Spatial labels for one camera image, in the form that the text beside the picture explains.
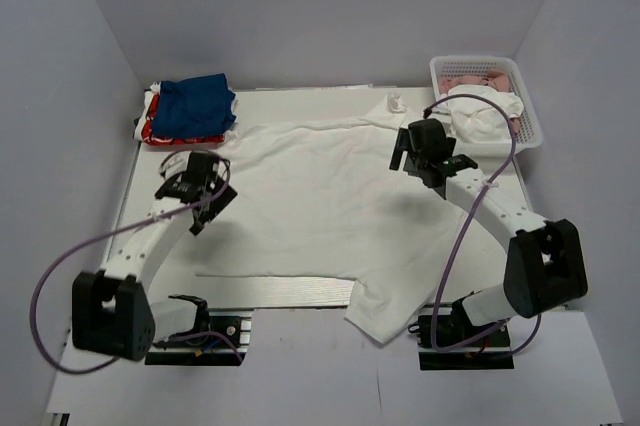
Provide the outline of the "white printed t-shirt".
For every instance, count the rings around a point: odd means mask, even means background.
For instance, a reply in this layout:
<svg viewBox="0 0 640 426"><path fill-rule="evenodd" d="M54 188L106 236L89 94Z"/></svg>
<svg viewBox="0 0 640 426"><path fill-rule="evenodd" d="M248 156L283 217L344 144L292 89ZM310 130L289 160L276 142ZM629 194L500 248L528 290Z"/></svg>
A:
<svg viewBox="0 0 640 426"><path fill-rule="evenodd" d="M326 277L378 343L434 294L463 211L389 167L412 112L396 94L360 117L253 127L224 145L237 196L197 237L203 275Z"/></svg>

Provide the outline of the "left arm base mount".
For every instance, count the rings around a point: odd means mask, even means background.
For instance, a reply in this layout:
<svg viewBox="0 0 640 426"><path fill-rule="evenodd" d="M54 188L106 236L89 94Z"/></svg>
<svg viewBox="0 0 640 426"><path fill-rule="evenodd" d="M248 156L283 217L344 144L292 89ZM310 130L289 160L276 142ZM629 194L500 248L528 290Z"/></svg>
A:
<svg viewBox="0 0 640 426"><path fill-rule="evenodd" d="M209 310L199 329L176 333L151 347L146 366L238 367L250 342L253 312Z"/></svg>

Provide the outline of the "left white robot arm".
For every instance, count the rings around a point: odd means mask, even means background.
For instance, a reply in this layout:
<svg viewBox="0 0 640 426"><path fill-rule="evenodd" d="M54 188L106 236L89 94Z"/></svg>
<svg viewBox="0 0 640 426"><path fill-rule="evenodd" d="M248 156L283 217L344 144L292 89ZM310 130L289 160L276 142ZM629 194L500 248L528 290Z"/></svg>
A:
<svg viewBox="0 0 640 426"><path fill-rule="evenodd" d="M71 337L75 348L130 361L180 336L199 345L211 333L206 303L192 295L148 299L160 266L186 234L202 232L237 196L229 160L194 151L162 172L147 217L97 272L81 272L72 285Z"/></svg>

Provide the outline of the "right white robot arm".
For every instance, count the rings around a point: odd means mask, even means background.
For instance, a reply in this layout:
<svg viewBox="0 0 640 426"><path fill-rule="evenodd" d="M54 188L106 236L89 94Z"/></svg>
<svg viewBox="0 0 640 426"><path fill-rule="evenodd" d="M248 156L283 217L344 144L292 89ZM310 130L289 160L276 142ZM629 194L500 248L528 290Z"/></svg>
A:
<svg viewBox="0 0 640 426"><path fill-rule="evenodd" d="M439 121L415 121L399 130L390 167L419 178L465 211L506 253L500 284L452 304L452 334L472 345L515 316L532 318L584 297L588 282L576 226L566 219L547 220L519 206L485 177L474 160L456 154L455 144Z"/></svg>

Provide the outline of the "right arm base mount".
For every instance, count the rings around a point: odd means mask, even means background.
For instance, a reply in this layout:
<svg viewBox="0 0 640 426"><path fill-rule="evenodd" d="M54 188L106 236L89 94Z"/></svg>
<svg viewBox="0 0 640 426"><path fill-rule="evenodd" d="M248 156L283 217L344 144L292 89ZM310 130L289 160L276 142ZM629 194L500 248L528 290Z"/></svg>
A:
<svg viewBox="0 0 640 426"><path fill-rule="evenodd" d="M427 310L407 327L407 332L417 339L419 367L421 371L489 371L512 370L511 338L506 325L474 343L450 352L437 352L432 347L430 326L432 314ZM456 323L449 311L439 315L436 339L440 347L449 347L478 334L486 326L465 328Z"/></svg>

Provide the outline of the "blue t-shirt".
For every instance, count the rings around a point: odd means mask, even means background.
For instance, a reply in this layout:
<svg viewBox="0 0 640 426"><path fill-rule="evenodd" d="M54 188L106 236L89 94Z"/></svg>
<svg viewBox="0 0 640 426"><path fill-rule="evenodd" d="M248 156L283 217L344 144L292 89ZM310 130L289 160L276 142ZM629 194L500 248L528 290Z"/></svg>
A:
<svg viewBox="0 0 640 426"><path fill-rule="evenodd" d="M236 122L235 99L224 73L164 80L160 83L151 132L156 137L175 140L222 136Z"/></svg>

